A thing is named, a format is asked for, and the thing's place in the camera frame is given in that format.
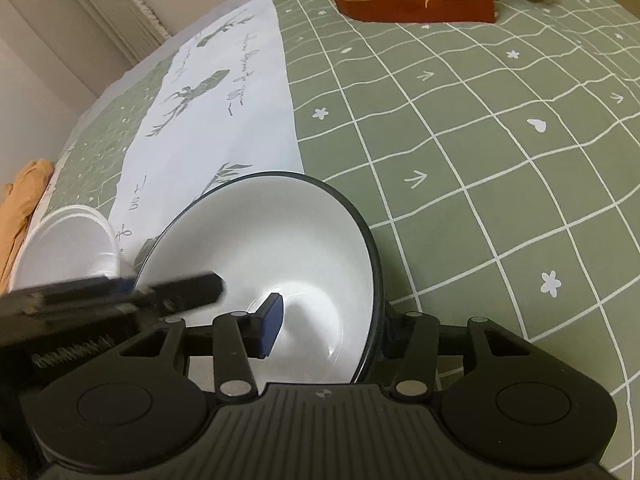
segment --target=white bowl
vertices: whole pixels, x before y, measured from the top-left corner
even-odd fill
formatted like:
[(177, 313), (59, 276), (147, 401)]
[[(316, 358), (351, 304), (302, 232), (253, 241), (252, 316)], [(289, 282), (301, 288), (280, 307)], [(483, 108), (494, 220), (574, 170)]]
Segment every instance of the white bowl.
[[(218, 273), (226, 292), (219, 303), (184, 314), (188, 326), (253, 312), (271, 292), (284, 297), (271, 355), (251, 360), (259, 388), (348, 383), (367, 372), (382, 328), (380, 260), (362, 217), (327, 184), (256, 173), (220, 186), (164, 231), (138, 285), (203, 270)], [(211, 390), (211, 358), (192, 358), (190, 378)]]
[(42, 219), (27, 236), (9, 288), (120, 275), (120, 249), (110, 224), (91, 207), (71, 205)]

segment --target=white plastic container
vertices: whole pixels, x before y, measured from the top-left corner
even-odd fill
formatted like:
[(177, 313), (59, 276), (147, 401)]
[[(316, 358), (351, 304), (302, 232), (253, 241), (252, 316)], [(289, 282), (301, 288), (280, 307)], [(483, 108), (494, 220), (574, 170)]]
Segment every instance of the white plastic container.
[(71, 205), (48, 215), (29, 234), (9, 288), (121, 275), (120, 249), (109, 222), (91, 207)]

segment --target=black bowl rim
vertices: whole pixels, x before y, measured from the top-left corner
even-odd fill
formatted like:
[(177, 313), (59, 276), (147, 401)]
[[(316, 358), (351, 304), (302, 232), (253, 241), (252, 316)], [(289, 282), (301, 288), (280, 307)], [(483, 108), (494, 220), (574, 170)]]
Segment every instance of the black bowl rim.
[(245, 176), (240, 176), (220, 186), (212, 189), (211, 191), (205, 193), (201, 197), (194, 200), (191, 204), (189, 204), (176, 218), (172, 220), (172, 222), (162, 231), (162, 234), (156, 239), (153, 247), (149, 251), (149, 254), (146, 256), (142, 266), (140, 267), (140, 272), (138, 272), (136, 276), (136, 284), (138, 283), (138, 279), (142, 271), (145, 269), (146, 263), (148, 262), (151, 254), (153, 254), (154, 250), (160, 243), (160, 240), (166, 235), (166, 233), (171, 229), (171, 227), (184, 215), (187, 211), (189, 211), (193, 206), (195, 206), (201, 200), (208, 198), (213, 193), (217, 192), (223, 187), (231, 186), (241, 180), (247, 180), (249, 178), (260, 178), (262, 176), (282, 176), (287, 178), (295, 178), (298, 180), (303, 180), (309, 184), (313, 184), (314, 186), (319, 187), (324, 190), (331, 196), (333, 196), (340, 204), (347, 210), (347, 212), (351, 215), (358, 229), (360, 230), (360, 234), (364, 240), (364, 243), (367, 247), (367, 252), (369, 253), (369, 261), (371, 263), (371, 272), (372, 272), (372, 282), (373, 282), (373, 305), (371, 311), (371, 322), (369, 325), (369, 333), (367, 334), (367, 340), (365, 342), (365, 347), (360, 357), (360, 361), (358, 362), (358, 366), (356, 371), (353, 373), (353, 377), (351, 378), (352, 383), (362, 382), (375, 358), (376, 351), (380, 345), (380, 339), (382, 338), (382, 331), (384, 326), (384, 311), (385, 311), (385, 293), (384, 293), (384, 285), (382, 279), (382, 264), (380, 263), (380, 255), (378, 254), (378, 247), (376, 246), (376, 242), (373, 238), (373, 234), (369, 229), (369, 226), (364, 221), (364, 218), (360, 214), (360, 212), (356, 209), (356, 207), (337, 189), (329, 186), (329, 184), (322, 182), (322, 180), (318, 180), (312, 176), (305, 175), (303, 173), (294, 173), (292, 171), (261, 171), (258, 173), (251, 173)]

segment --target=metal screw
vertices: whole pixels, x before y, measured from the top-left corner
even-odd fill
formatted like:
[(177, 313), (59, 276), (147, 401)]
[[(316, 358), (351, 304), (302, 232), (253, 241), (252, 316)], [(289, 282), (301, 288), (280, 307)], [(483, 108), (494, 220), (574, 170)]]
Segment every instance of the metal screw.
[(220, 391), (227, 397), (241, 397), (251, 391), (251, 385), (247, 381), (227, 381), (220, 384)]
[(422, 381), (415, 381), (413, 379), (408, 379), (396, 384), (396, 392), (400, 395), (404, 395), (405, 397), (418, 397), (424, 395), (427, 390), (428, 387), (426, 384)]

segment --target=green tablecloth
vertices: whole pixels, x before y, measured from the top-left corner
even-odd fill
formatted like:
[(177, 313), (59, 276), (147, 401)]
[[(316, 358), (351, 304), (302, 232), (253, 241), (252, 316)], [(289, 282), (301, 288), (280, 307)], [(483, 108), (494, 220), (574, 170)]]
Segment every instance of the green tablecloth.
[[(369, 223), (387, 299), (449, 324), (489, 317), (597, 380), (619, 414), (603, 464), (631, 478), (638, 21), (612, 0), (496, 0), (495, 25), (361, 23), (332, 0), (273, 3), (304, 171)], [(84, 203), (109, 215), (170, 63), (82, 133), (49, 211)], [(461, 372), (443, 362), (440, 380)]]

